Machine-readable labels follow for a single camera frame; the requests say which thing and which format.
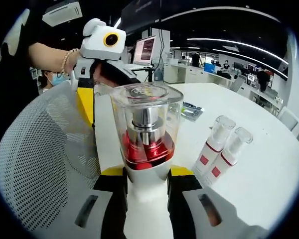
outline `red label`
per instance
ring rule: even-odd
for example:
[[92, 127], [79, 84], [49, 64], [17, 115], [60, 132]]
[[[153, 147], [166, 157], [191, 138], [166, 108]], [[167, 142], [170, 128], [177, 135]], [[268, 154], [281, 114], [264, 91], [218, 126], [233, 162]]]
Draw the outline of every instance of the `red label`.
[[217, 167], [214, 167], [213, 170], [211, 170], [211, 172], [214, 174], [214, 176], [217, 178], [220, 174], [220, 171], [218, 170]]
[[208, 163], [209, 160], [208, 160], [206, 157], [204, 157], [204, 155], [202, 155], [201, 158], [200, 158], [200, 161], [201, 161], [204, 165], [206, 165], [206, 164]]

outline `yellow camera lens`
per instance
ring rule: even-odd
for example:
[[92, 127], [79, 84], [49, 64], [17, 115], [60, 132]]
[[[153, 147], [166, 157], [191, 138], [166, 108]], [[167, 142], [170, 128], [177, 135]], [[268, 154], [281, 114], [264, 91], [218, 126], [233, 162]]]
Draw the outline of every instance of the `yellow camera lens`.
[[104, 45], [109, 47], [115, 46], [116, 43], [118, 43], [118, 41], [119, 41], [119, 35], [115, 32], [110, 32], [106, 34], [103, 40]]

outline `round table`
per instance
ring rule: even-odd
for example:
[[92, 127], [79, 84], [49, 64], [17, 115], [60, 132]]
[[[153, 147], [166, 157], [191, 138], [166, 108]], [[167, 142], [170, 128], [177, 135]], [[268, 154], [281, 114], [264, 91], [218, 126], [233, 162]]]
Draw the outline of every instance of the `round table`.
[[[211, 188], [237, 208], [249, 225], [270, 229], [299, 189], [299, 142], [272, 114], [251, 100], [212, 83], [171, 85], [184, 101], [204, 108], [196, 122], [181, 118], [173, 164], [191, 169], [215, 119], [225, 115], [244, 127], [253, 142], [238, 163]], [[101, 170], [122, 164], [109, 96], [95, 99], [95, 131]]]

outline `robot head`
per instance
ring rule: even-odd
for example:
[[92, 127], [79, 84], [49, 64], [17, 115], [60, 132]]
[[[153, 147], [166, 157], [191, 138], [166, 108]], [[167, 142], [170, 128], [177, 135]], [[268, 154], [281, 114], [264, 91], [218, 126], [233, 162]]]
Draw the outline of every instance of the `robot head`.
[[94, 18], [84, 26], [83, 35], [86, 38], [80, 51], [84, 58], [119, 60], [125, 45], [124, 31]]

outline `bracelet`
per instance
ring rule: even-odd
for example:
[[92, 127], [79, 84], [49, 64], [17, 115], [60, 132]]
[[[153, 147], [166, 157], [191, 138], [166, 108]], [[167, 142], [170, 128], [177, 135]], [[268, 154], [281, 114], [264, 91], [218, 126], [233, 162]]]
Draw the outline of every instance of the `bracelet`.
[[76, 51], [78, 51], [78, 50], [79, 50], [78, 48], [74, 48], [74, 49], [68, 51], [68, 52], [65, 54], [65, 56], [64, 56], [64, 58], [63, 58], [63, 62], [62, 62], [62, 67], [61, 67], [61, 75], [64, 75], [64, 76], [68, 76], [68, 75], [69, 75], [68, 73], [65, 72], [65, 69], [64, 69], [65, 64], [66, 64], [66, 61], [68, 60], [69, 56], [70, 56], [73, 52], [76, 52]]

